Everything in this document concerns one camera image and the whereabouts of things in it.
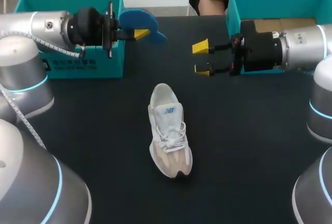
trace person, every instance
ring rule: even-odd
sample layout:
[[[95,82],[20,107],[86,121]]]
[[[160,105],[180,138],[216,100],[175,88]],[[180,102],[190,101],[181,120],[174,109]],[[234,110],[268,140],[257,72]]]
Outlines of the person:
[[[228,0],[189,0],[198,15],[224,15]]]

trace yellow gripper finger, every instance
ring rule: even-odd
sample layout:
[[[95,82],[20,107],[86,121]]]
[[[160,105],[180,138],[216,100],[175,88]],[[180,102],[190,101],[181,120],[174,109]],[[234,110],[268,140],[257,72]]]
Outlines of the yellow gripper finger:
[[[148,34],[150,34],[150,30],[149,29],[135,30],[134,31],[134,37],[135,37],[136,40],[139,40],[139,39],[147,36]]]
[[[206,39],[192,46],[193,54],[208,54],[209,53],[209,40]]]

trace black tabletop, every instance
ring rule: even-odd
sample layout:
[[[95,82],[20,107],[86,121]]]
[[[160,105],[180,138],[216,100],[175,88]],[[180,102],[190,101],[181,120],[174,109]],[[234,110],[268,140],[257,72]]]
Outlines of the black tabletop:
[[[327,148],[310,136],[312,77],[196,75],[191,45],[228,41],[222,17],[160,18],[167,45],[128,43],[122,79],[53,80],[53,108],[31,123],[87,183],[91,224],[295,224],[298,176]],[[216,54],[227,62],[230,53]],[[147,106],[167,83],[184,107],[193,169],[174,181],[154,165]]]

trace teal box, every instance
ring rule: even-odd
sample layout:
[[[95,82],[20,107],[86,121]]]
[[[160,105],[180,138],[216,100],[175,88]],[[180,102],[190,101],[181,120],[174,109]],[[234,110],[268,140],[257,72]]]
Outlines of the teal box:
[[[114,14],[118,19],[123,11],[123,0],[19,0],[15,12],[67,10],[73,15],[79,9],[94,7],[105,14],[109,1],[113,3]],[[75,52],[80,53],[81,48],[76,48]],[[86,47],[83,59],[74,59],[55,51],[41,53],[41,57],[47,60],[50,67],[48,78],[120,78],[124,52],[125,41],[117,41],[113,45],[112,59],[107,58],[101,46]]]
[[[226,23],[229,36],[239,33],[243,19],[314,18],[332,23],[332,0],[229,0]],[[270,70],[252,73],[280,73]]]

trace sneaker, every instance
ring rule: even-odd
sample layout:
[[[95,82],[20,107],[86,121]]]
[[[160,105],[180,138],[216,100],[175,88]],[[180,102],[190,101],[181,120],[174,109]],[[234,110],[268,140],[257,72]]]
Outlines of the sneaker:
[[[153,140],[150,153],[158,169],[170,178],[187,176],[192,154],[183,121],[183,107],[167,84],[156,85],[148,106]]]

